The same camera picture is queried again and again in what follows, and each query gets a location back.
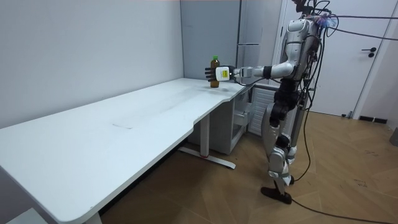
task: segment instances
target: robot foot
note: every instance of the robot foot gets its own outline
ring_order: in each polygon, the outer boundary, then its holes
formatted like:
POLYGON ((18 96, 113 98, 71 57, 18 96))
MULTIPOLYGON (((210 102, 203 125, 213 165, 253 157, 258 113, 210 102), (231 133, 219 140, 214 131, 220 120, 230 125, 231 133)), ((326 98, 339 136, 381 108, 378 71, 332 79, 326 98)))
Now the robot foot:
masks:
POLYGON ((286 203, 288 205, 290 205, 292 203, 292 196, 290 196, 290 194, 285 192, 285 194, 282 195, 279 193, 279 191, 277 189, 270 189, 268 187, 262 187, 261 193, 269 198, 278 200, 278 201, 286 203))
POLYGON ((290 179, 290 184, 289 185, 294 185, 294 177, 292 175, 290 177, 291 177, 291 179, 290 179))

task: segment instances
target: brown bottle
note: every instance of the brown bottle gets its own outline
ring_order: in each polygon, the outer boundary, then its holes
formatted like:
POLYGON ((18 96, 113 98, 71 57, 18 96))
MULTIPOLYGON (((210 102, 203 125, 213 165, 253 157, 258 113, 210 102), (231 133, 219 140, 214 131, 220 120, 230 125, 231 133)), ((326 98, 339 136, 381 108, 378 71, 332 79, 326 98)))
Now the brown bottle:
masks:
MULTIPOLYGON (((216 68, 220 66, 220 61, 218 60, 218 56, 214 55, 213 56, 213 60, 210 62, 210 67, 211 68, 216 68)), ((218 88, 218 86, 220 85, 220 82, 215 80, 215 81, 211 81, 210 82, 210 87, 212 88, 218 88)))

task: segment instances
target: wooden floor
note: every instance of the wooden floor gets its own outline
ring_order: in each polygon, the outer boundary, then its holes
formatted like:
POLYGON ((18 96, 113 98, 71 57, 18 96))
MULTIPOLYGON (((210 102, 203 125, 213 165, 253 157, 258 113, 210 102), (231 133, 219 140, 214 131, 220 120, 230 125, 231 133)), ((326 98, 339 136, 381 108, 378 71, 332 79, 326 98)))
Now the wooden floor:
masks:
MULTIPOLYGON (((312 164, 287 191, 298 202, 335 215, 398 223, 398 147, 386 125, 310 113, 307 139, 312 164)), ((303 136, 291 166, 300 176, 308 164, 303 136)), ((271 200, 272 187, 261 140, 245 135, 232 155, 218 157, 235 170, 176 152, 107 211, 118 223, 360 223, 326 217, 271 200)))

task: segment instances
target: door handle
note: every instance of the door handle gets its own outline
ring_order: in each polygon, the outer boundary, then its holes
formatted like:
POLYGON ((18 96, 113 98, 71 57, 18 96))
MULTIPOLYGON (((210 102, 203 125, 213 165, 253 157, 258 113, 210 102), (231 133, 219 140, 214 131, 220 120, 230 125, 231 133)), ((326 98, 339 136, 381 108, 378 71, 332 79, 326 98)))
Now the door handle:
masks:
POLYGON ((377 51, 377 48, 372 47, 371 49, 362 49, 362 50, 369 50, 370 52, 375 52, 375 51, 377 51))

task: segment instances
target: desk leg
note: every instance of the desk leg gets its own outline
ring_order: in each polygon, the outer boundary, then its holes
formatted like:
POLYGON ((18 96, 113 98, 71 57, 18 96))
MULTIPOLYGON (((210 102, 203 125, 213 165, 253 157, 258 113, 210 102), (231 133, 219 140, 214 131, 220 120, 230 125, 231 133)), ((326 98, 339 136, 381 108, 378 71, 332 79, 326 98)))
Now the desk leg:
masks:
POLYGON ((93 215, 89 220, 87 220, 85 224, 102 224, 101 217, 98 212, 93 215))
POLYGON ((235 169, 236 165, 232 162, 209 156, 209 133, 210 115, 208 114, 202 120, 200 120, 200 152, 196 152, 186 147, 181 147, 179 150, 197 157, 201 157, 202 159, 221 164, 223 166, 226 166, 227 168, 235 169))

